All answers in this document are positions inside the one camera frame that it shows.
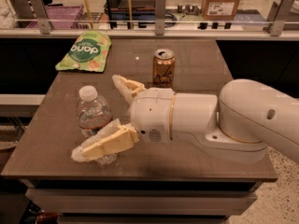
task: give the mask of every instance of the black cabinet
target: black cabinet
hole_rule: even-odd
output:
[[[0,93],[45,94],[75,39],[0,39]]]
[[[299,97],[298,41],[218,41],[233,78],[253,79]]]
[[[0,39],[0,93],[45,94],[57,75],[55,65],[75,40]],[[233,78],[260,81],[299,97],[299,41],[220,40],[217,43]]]

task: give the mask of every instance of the water bottle cap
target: water bottle cap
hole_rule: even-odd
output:
[[[90,102],[97,97],[97,90],[94,86],[83,86],[78,91],[78,95],[82,101]]]

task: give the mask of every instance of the cardboard box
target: cardboard box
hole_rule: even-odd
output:
[[[205,20],[233,20],[240,0],[203,0],[202,16]]]

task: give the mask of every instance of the table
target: table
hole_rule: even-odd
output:
[[[236,164],[212,158],[188,143],[139,142],[107,166],[71,159],[72,150],[84,141],[75,111],[78,90],[94,85],[107,98],[114,118],[128,122],[128,105],[111,77],[122,75],[149,87],[152,56],[160,48],[173,50],[177,58],[175,91],[219,94],[232,80],[215,41],[112,39],[103,74],[58,74],[2,176],[22,180],[28,187],[26,196],[59,213],[60,223],[83,218],[126,223],[128,216],[138,221],[147,217],[191,223],[196,217],[203,223],[223,223],[225,217],[243,213],[256,200],[254,191],[278,178],[267,155],[252,165]]]

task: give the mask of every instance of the plastic water bottle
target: plastic water bottle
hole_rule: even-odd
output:
[[[78,91],[78,125],[82,134],[89,138],[112,121],[112,113],[106,99],[94,86],[84,86]]]

